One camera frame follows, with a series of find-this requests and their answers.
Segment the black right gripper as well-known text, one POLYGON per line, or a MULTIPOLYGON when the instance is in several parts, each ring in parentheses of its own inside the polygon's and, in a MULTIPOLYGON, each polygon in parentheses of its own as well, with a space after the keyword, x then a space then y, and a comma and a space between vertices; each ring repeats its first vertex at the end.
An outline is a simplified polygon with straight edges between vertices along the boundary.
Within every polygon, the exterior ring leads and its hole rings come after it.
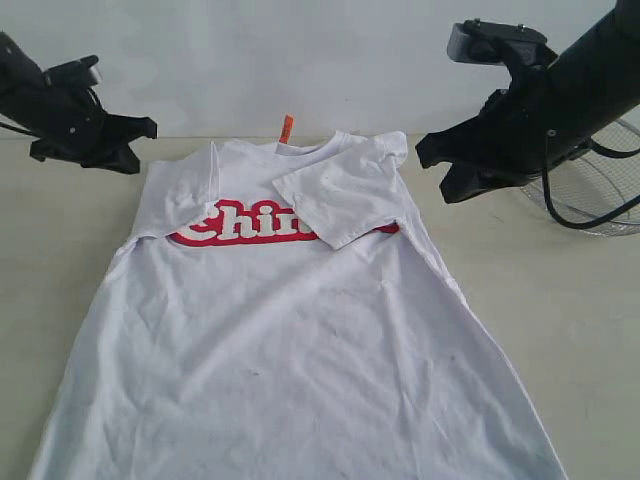
POLYGON ((588 149, 593 133, 589 103, 593 83, 530 74, 495 92, 481 111, 416 145, 424 169, 450 168, 440 183, 446 204, 503 188, 520 187, 588 149))

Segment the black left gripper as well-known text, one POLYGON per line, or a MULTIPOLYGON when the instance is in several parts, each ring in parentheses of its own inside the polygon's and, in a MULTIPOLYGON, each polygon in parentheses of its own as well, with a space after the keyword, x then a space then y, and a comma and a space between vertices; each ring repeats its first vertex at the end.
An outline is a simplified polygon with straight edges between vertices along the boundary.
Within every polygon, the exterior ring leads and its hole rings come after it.
POLYGON ((19 123, 36 135, 29 155, 76 163, 82 168, 138 174, 139 158, 130 143, 155 139, 158 126, 149 117, 107 113, 88 90, 66 92, 22 85, 19 123))

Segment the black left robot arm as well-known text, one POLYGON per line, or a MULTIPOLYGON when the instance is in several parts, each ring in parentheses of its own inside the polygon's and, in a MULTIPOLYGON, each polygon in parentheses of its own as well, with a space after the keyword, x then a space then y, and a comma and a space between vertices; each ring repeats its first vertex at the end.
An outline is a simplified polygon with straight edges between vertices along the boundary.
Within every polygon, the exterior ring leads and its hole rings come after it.
POLYGON ((133 175, 140 160, 130 147, 155 139, 149 117, 108 113, 94 87, 101 82, 96 55, 41 69, 5 32, 1 34, 1 127, 31 136, 31 158, 133 175))

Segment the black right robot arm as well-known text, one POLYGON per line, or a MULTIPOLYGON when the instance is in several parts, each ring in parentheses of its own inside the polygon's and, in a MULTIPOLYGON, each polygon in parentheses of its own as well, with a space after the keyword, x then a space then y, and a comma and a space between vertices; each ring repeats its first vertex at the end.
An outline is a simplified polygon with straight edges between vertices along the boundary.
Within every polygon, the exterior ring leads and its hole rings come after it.
POLYGON ((587 151, 595 133, 638 105, 639 4, 617 2, 560 54, 532 28, 479 19, 453 26, 447 54, 511 76, 476 116, 416 146, 423 168, 449 164, 440 191, 453 204, 530 183, 587 151))

